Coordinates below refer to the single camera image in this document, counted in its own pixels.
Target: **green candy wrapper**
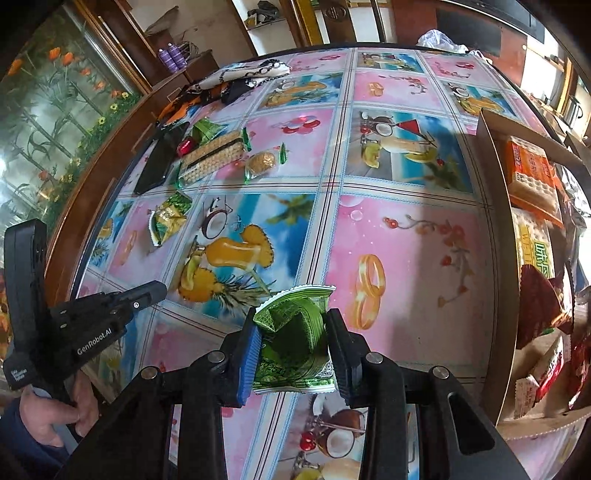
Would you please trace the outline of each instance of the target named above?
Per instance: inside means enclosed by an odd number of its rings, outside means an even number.
[[[302,285],[285,290],[257,308],[263,333],[252,389],[320,393],[335,390],[322,314],[334,287]]]
[[[209,118],[205,117],[193,125],[191,136],[199,142],[199,147],[201,147],[220,136],[227,128],[227,125],[215,124]]]

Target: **green snack package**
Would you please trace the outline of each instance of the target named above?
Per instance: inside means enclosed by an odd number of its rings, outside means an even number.
[[[187,221],[186,213],[192,203],[190,197],[182,192],[177,192],[150,214],[148,229],[155,247],[161,247],[166,240],[181,229]]]
[[[320,393],[335,390],[322,314],[334,287],[301,285],[256,309],[262,348],[252,389]]]
[[[195,122],[191,136],[199,142],[199,147],[201,147],[224,133],[227,127],[227,125],[215,124],[209,118],[204,117]]]

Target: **cardboard box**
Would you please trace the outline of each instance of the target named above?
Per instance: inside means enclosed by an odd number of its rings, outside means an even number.
[[[498,293],[495,298],[496,323],[491,357],[480,404],[504,438],[517,439],[567,428],[591,416],[591,406],[568,411],[564,389],[570,373],[570,365],[567,364],[546,397],[524,418],[513,419],[515,381],[526,375],[560,332],[540,337],[522,350],[515,349],[519,316],[519,264],[503,161],[505,139],[510,135],[543,148],[549,160],[568,168],[588,199],[591,199],[591,174],[579,157],[561,144],[509,118],[482,110],[476,131],[478,171],[484,177],[484,200],[492,222],[489,230],[495,247],[493,267]]]

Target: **round pastry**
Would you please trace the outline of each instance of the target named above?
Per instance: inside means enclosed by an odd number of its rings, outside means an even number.
[[[275,155],[271,152],[261,152],[248,159],[247,169],[251,177],[258,177],[277,165]]]

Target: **red snack package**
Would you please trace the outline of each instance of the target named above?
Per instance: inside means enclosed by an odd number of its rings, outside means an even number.
[[[533,265],[523,265],[519,290],[517,348],[522,349],[544,330],[560,327],[569,320],[570,316],[563,311],[550,280]]]
[[[587,380],[590,360],[591,352],[585,340],[573,347],[570,355],[569,409],[573,408]]]
[[[520,419],[537,404],[558,378],[564,366],[564,343],[560,335],[536,363],[530,374],[515,385],[515,418]]]

